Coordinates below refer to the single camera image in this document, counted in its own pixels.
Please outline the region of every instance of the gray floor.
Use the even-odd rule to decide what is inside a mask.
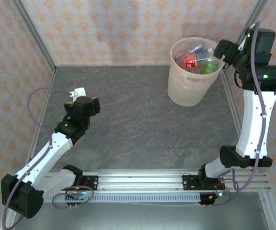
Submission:
[[[237,142],[230,108],[218,77],[196,106],[181,107],[167,95],[168,66],[60,67],[54,87],[84,87],[99,97],[101,113],[54,166],[96,169],[198,169],[218,157],[221,145]],[[65,115],[67,95],[52,92],[43,125]],[[41,133],[36,152],[47,142]]]
[[[57,210],[52,204],[44,203],[35,217],[24,218],[16,230],[268,229],[258,193],[240,193],[230,204],[221,207],[187,204],[89,203],[78,209]]]

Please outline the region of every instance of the wastebasket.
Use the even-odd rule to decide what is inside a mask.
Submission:
[[[185,50],[190,43],[202,41],[206,48],[215,48],[217,43],[204,38],[183,38],[176,42],[170,51],[170,71],[167,93],[171,100],[181,106],[197,105],[205,96],[210,86],[217,79],[224,62],[219,60],[218,70],[209,74],[194,74],[179,67],[174,59],[176,55]]]

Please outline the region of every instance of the green object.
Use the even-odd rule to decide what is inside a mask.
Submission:
[[[219,63],[215,60],[210,61],[207,65],[205,65],[204,69],[202,70],[203,74],[213,73],[218,70]]]

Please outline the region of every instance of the purple cable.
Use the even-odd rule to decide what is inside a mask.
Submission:
[[[256,41],[257,41],[259,28],[260,28],[260,22],[257,22],[255,24],[254,35],[253,35],[253,38],[252,38],[250,62],[251,62],[251,71],[252,71],[252,75],[253,75],[254,84],[255,84],[256,90],[258,92],[258,97],[259,97],[259,100],[260,100],[262,115],[266,115],[265,104],[264,104],[262,92],[261,92],[261,89],[260,89],[260,85],[259,85],[259,82],[258,82],[255,65],[254,65],[254,52],[255,52]],[[235,196],[232,199],[230,199],[226,202],[223,202],[223,203],[220,203],[220,204],[214,204],[212,206],[221,206],[221,205],[225,205],[225,204],[228,204],[228,203],[232,202],[236,198],[238,193],[243,191],[249,185],[249,183],[252,181],[254,175],[257,172],[260,150],[261,150],[261,146],[262,146],[263,139],[264,139],[264,136],[265,136],[265,129],[266,129],[266,117],[262,117],[262,128],[261,128],[260,139],[259,139],[257,149],[256,149],[255,163],[254,163],[253,171],[252,171],[251,175],[249,176],[248,180],[246,181],[246,183],[241,188],[239,188],[239,185],[235,180],[235,171],[234,171],[234,169],[232,169],[232,183],[233,183],[233,187],[236,191]]]
[[[26,173],[24,173],[24,175],[17,181],[17,183],[15,184],[15,186],[13,187],[12,191],[10,192],[9,196],[8,196],[8,199],[6,201],[6,204],[5,204],[5,207],[4,207],[4,211],[3,211],[3,217],[2,217],[2,227],[4,230],[11,230],[13,229],[15,226],[17,226],[19,224],[19,222],[23,219],[23,216],[21,216],[17,222],[15,222],[10,228],[7,228],[6,227],[6,216],[7,216],[7,210],[8,210],[8,207],[9,207],[9,204],[10,204],[10,201],[13,197],[13,194],[15,192],[15,190],[18,188],[19,184],[22,182],[22,180],[31,172],[31,170],[37,166],[37,164],[39,164],[43,158],[48,154],[49,150],[51,149],[51,146],[52,146],[52,143],[53,143],[53,140],[52,140],[52,136],[50,135],[49,131],[47,129],[45,129],[43,126],[41,126],[33,117],[32,113],[31,113],[31,110],[30,110],[30,101],[31,101],[31,98],[32,96],[38,92],[38,91],[41,91],[41,90],[55,90],[55,91],[58,91],[58,92],[62,92],[62,93],[66,93],[66,94],[69,94],[71,95],[69,92],[66,92],[64,90],[60,90],[60,89],[56,89],[56,88],[52,88],[52,87],[41,87],[41,88],[38,88],[36,90],[34,90],[28,100],[27,100],[27,111],[28,111],[28,114],[29,116],[31,117],[32,121],[41,129],[43,130],[48,136],[49,136],[49,145],[46,149],[46,151],[44,152],[44,154],[39,158],[39,160],[37,160],[27,171]]]
[[[71,188],[86,188],[86,189],[88,189],[88,190],[90,190],[90,191],[92,192],[91,196],[90,196],[85,202],[83,202],[83,203],[77,205],[76,207],[85,205],[87,202],[89,202],[89,201],[92,199],[92,197],[93,197],[93,195],[94,195],[93,189],[90,188],[90,187],[88,187],[88,186],[71,186],[71,187],[67,187],[67,188],[65,188],[65,189],[71,189]],[[52,205],[53,205],[53,207],[56,208],[56,209],[60,209],[60,210],[65,210],[65,209],[71,208],[71,206],[57,207],[57,205],[54,204],[54,200],[55,200],[55,198],[56,198],[57,196],[69,196],[69,195],[71,196],[71,195],[75,195],[75,194],[58,193],[58,194],[56,194],[55,196],[53,196],[53,198],[52,198]]]

